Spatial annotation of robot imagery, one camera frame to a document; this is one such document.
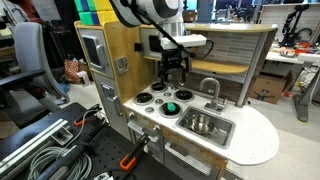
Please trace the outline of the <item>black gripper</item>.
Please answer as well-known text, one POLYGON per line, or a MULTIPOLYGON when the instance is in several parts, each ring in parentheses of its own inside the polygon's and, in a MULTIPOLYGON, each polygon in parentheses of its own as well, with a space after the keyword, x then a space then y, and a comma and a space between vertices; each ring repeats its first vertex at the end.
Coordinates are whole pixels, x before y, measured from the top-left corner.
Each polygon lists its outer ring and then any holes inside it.
POLYGON ((190 53, 185 49, 172 49, 163 50, 161 52, 161 64, 163 69, 160 70, 158 76, 160 77, 161 85, 165 85, 165 74, 166 71, 170 69, 182 69, 180 85, 184 85, 186 82, 186 77, 190 70, 189 56, 190 53))

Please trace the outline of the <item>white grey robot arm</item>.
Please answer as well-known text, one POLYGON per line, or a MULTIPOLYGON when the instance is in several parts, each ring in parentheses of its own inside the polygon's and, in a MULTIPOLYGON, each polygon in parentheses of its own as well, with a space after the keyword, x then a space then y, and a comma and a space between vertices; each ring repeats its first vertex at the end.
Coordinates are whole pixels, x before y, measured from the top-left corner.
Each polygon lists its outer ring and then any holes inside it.
POLYGON ((187 35, 183 21, 183 0, 109 0, 119 21, 126 27, 153 25, 159 32, 161 65, 158 76, 164 83, 169 70, 181 69, 181 84, 191 71, 190 47, 203 46, 207 38, 187 35))

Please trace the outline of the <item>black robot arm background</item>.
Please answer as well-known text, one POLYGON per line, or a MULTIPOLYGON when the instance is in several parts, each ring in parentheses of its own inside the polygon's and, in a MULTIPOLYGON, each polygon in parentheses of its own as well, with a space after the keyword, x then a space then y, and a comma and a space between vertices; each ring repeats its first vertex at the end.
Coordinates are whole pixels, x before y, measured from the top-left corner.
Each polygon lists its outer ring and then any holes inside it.
POLYGON ((282 29, 283 40, 279 43, 281 47, 294 47, 296 41, 301 39, 300 33, 302 31, 308 31, 309 35, 312 35, 312 30, 310 28, 302 28, 301 30, 296 31, 302 12, 309 7, 309 4, 296 5, 294 12, 287 16, 282 29))

